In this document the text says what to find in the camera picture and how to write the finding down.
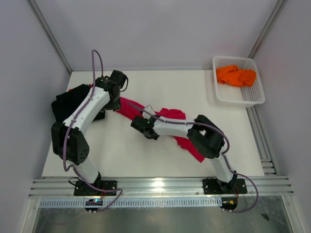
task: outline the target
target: aluminum frame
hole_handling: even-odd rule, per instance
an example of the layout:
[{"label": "aluminum frame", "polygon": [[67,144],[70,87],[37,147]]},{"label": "aluminum frame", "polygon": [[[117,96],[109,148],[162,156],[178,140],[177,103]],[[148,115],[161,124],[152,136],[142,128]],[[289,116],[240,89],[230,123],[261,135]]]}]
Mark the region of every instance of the aluminum frame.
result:
[{"label": "aluminum frame", "polygon": [[[34,14],[36,15],[39,23],[45,31],[48,39],[55,48],[64,66],[67,68],[69,74],[72,69],[65,58],[60,46],[58,45],[48,23],[44,19],[35,0],[27,0]],[[271,15],[269,16],[265,26],[263,27],[260,35],[258,36],[251,52],[250,58],[254,58],[257,51],[263,44],[268,33],[272,29],[279,14],[284,8],[287,0],[278,0]],[[290,184],[288,177],[278,176],[275,163],[273,161],[272,150],[266,138],[263,125],[261,123],[259,114],[256,107],[247,108],[248,117],[253,130],[256,145],[259,151],[260,160],[262,163],[265,176],[251,177],[255,185],[257,185],[259,194],[261,196],[268,195],[281,195],[283,197],[284,205],[286,206],[287,214],[290,219],[293,231],[295,233],[304,232],[301,219],[299,218],[298,210],[294,203],[294,190]],[[193,178],[109,178],[118,181],[118,187],[123,188],[123,198],[193,198],[193,197],[206,197],[202,189],[202,179],[204,177]],[[249,181],[246,181],[249,193],[244,196],[255,195],[254,188]],[[208,197],[226,197],[231,195],[208,195]],[[41,180],[34,180],[32,185],[29,200],[28,200],[28,213],[24,219],[24,227],[22,232],[31,232],[37,210],[39,208],[41,199],[46,198],[65,198],[72,199],[78,198],[73,196],[73,187],[68,183],[68,177],[43,177]]]}]

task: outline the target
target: black cloth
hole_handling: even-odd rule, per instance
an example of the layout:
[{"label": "black cloth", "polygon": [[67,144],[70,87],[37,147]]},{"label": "black cloth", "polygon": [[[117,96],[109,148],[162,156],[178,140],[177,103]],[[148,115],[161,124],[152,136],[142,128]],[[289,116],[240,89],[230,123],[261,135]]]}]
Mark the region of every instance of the black cloth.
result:
[{"label": "black cloth", "polygon": [[[90,90],[89,85],[82,84],[68,92],[56,96],[51,104],[56,122],[62,123],[66,120],[86,98]],[[104,119],[105,111],[101,110],[94,120]]]}]

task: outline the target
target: red cloth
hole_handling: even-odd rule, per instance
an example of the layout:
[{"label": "red cloth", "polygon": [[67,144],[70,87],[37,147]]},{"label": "red cloth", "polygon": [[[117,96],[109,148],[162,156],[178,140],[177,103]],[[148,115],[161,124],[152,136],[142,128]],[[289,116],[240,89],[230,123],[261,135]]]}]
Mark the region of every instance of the red cloth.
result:
[{"label": "red cloth", "polygon": [[[136,105],[139,108],[144,108],[144,106],[142,106],[141,104],[132,101],[132,100],[128,100],[126,98],[120,97],[121,99],[121,109],[117,110],[117,113],[120,113],[121,115],[129,118],[130,120],[133,120],[136,116],[141,116],[142,114],[140,113],[139,110],[133,108],[131,105],[128,104],[128,102]],[[167,109],[167,108],[162,108],[160,112],[155,112],[157,115],[162,116],[162,117],[167,117],[167,118],[171,118],[171,119],[186,119],[186,114],[183,113],[180,110],[177,109]],[[186,149],[187,151],[190,152],[190,154],[192,154],[197,161],[199,161],[200,163],[203,162],[203,160],[205,159],[204,156],[202,156],[197,149],[194,147],[194,145],[190,142],[189,139],[187,138],[183,138],[183,137],[174,137],[178,143],[178,145],[182,148],[182,149]]]}]

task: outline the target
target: black bracket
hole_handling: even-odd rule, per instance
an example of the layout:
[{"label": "black bracket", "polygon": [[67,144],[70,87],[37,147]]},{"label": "black bracket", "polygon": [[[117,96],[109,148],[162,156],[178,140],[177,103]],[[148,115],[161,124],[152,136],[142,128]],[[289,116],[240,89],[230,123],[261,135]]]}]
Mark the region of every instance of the black bracket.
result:
[{"label": "black bracket", "polygon": [[[113,190],[117,189],[117,181],[97,181],[96,187],[104,190]],[[84,183],[81,180],[78,180],[74,187],[74,196],[80,197],[80,196],[116,196],[116,192],[109,192],[104,193],[94,190],[93,188],[89,187],[86,183]]]},{"label": "black bracket", "polygon": [[[194,121],[205,123],[219,129],[204,115],[198,115]],[[218,158],[220,150],[225,144],[224,138],[220,133],[202,125],[193,125],[188,130],[187,137],[198,152],[208,159]]]},{"label": "black bracket", "polygon": [[153,130],[155,121],[156,119],[152,117],[150,119],[145,119],[143,117],[136,116],[132,120],[131,127],[141,132],[145,136],[145,138],[157,140],[159,138],[159,135],[157,135],[156,132]]},{"label": "black bracket", "polygon": [[236,179],[235,180],[235,188],[224,189],[220,185],[220,181],[217,179],[207,178],[203,181],[203,191],[205,195],[219,195],[219,194],[246,194],[247,188],[244,179]]}]

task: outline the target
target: white ruler strip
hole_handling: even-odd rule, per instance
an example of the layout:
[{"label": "white ruler strip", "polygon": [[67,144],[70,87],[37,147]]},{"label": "white ruler strip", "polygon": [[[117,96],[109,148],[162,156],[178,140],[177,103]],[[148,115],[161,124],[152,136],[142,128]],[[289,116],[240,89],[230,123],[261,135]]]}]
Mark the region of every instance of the white ruler strip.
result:
[{"label": "white ruler strip", "polygon": [[[103,199],[102,206],[86,206],[90,199],[42,199],[40,208],[101,208],[107,206],[112,199]],[[163,208],[163,207],[209,207],[221,206],[221,198],[122,198],[118,199],[111,208]]]}]

